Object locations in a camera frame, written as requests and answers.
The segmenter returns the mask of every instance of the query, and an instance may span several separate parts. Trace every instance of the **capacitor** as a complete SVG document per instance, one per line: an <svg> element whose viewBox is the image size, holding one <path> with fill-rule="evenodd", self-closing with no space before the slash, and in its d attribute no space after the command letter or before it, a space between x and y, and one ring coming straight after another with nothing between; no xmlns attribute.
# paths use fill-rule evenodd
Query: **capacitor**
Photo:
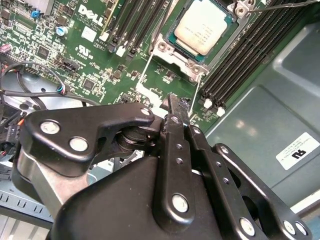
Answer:
<svg viewBox="0 0 320 240"><path fill-rule="evenodd" d="M12 45L10 43L6 43L2 46L0 46L0 54L8 54L12 50Z"/></svg>
<svg viewBox="0 0 320 240"><path fill-rule="evenodd" d="M68 28L65 27L65 26L58 26L56 29L55 29L55 33L60 36L60 37L63 37L65 35L68 34Z"/></svg>

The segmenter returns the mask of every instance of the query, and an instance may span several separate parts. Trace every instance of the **silver screw head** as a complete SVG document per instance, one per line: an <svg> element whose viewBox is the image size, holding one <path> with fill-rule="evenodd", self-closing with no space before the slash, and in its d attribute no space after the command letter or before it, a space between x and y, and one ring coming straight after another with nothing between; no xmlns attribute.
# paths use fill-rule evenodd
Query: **silver screw head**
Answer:
<svg viewBox="0 0 320 240"><path fill-rule="evenodd" d="M244 217L240 218L240 225L243 231L249 236L254 236L256 234L254 226L251 224L251 222L248 219Z"/></svg>
<svg viewBox="0 0 320 240"><path fill-rule="evenodd" d="M285 229L291 234L291 235L296 235L296 230L294 229L294 226L288 221L283 221L283 225Z"/></svg>
<svg viewBox="0 0 320 240"><path fill-rule="evenodd" d="M144 115L150 116L150 112L149 112L149 110L146 109L146 108L141 108L141 112L142 112Z"/></svg>
<svg viewBox="0 0 320 240"><path fill-rule="evenodd" d="M305 235L305 236L308 235L307 230L305 229L305 227L304 227L300 222L296 221L296 222L295 222L295 226L296 226L297 229L299 229L299 231L300 231L303 235Z"/></svg>
<svg viewBox="0 0 320 240"><path fill-rule="evenodd" d="M187 200L179 194L173 195L172 204L174 208L180 213L185 213L189 209Z"/></svg>
<svg viewBox="0 0 320 240"><path fill-rule="evenodd" d="M180 123L179 119L176 116L172 116L171 120L174 121L176 124Z"/></svg>
<svg viewBox="0 0 320 240"><path fill-rule="evenodd" d="M57 134L60 131L60 127L53 121L45 121L41 123L40 129L46 134Z"/></svg>
<svg viewBox="0 0 320 240"><path fill-rule="evenodd" d="M72 138L69 142L69 145L73 150L77 152L83 152L88 149L87 141L81 137Z"/></svg>
<svg viewBox="0 0 320 240"><path fill-rule="evenodd" d="M199 128L197 128L197 127L193 127L193 131L194 131L196 134L200 134L200 133L201 133L200 130L199 130Z"/></svg>
<svg viewBox="0 0 320 240"><path fill-rule="evenodd" d="M225 147L225 146L221 146L221 150L222 152L224 152L225 154L229 153L229 150Z"/></svg>

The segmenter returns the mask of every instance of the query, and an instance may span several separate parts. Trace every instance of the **metal lever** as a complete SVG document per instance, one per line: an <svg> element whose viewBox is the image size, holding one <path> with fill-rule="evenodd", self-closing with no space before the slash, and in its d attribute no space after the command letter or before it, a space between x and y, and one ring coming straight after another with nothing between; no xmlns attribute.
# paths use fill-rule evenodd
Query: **metal lever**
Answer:
<svg viewBox="0 0 320 240"><path fill-rule="evenodd" d="M311 231L301 219L226 145L216 144L250 212L270 239L311 239Z"/></svg>

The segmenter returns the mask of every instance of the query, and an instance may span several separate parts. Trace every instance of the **cable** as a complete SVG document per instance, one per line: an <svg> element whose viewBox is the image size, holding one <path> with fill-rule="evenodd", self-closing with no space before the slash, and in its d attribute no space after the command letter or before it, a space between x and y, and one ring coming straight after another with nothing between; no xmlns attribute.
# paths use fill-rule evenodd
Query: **cable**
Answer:
<svg viewBox="0 0 320 240"><path fill-rule="evenodd" d="M59 91L60 93L62 94L65 94L66 92L66 85L64 84L64 82L60 79L60 77L54 72L52 71L50 68L48 68L47 66L41 64L41 63L37 63L37 62L33 62L33 61L21 61L21 62L16 62L16 63L13 63L9 66L7 66L3 73L2 73L2 77L4 77L6 75L7 72L9 72L11 69L13 68L16 68L18 66L23 66L23 65L27 65L27 64L30 64L30 65L37 65L37 66L40 66L44 69L46 69L47 71L49 71L54 77L55 79L61 84L62 88L60 88L61 90Z"/></svg>
<svg viewBox="0 0 320 240"><path fill-rule="evenodd" d="M299 8L304 7L310 4L320 3L320 0L307 0L305 2L299 2L299 3L287 3L277 6L269 6L265 8L255 8L253 10L250 10L249 13L256 13L256 12L264 12L264 11L270 11L275 9L285 9L285 8Z"/></svg>
<svg viewBox="0 0 320 240"><path fill-rule="evenodd" d="M73 93L67 92L66 95L61 95L58 92L32 92L32 93L26 93L26 92L19 92L19 91L9 91L9 90L2 90L0 94L4 94L8 97L21 97L21 98L40 98L40 97L64 97L69 99L75 99L79 100L81 102L85 102L87 104L90 104L92 106L100 106L99 103L83 98L81 96L74 95Z"/></svg>
<svg viewBox="0 0 320 240"><path fill-rule="evenodd" d="M25 93L31 93L31 91L29 90L29 88L27 88L27 86L25 85L24 83L24 80L23 80L23 77L22 75L17 72L16 73L16 79L20 85L20 87L22 88L22 90L25 92ZM41 99L39 99L38 97L31 97L31 99L39 106L40 110L47 110L47 107L46 105L44 104L43 101L41 101Z"/></svg>

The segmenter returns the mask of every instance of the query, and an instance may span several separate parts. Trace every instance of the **black bracket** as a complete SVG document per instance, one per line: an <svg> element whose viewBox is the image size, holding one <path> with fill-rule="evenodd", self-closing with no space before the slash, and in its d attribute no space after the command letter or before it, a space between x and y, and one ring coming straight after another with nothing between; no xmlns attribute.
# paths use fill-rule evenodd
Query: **black bracket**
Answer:
<svg viewBox="0 0 320 240"><path fill-rule="evenodd" d="M98 162L94 158L103 161L111 156L106 154L108 151L121 152L112 145L121 129L150 126L154 121L153 113L140 103L122 104L121 110L119 106L34 112L25 118L20 143L26 153L58 173L67 177L81 176L92 161ZM72 148L73 139L81 139L75 143L80 146Z"/></svg>

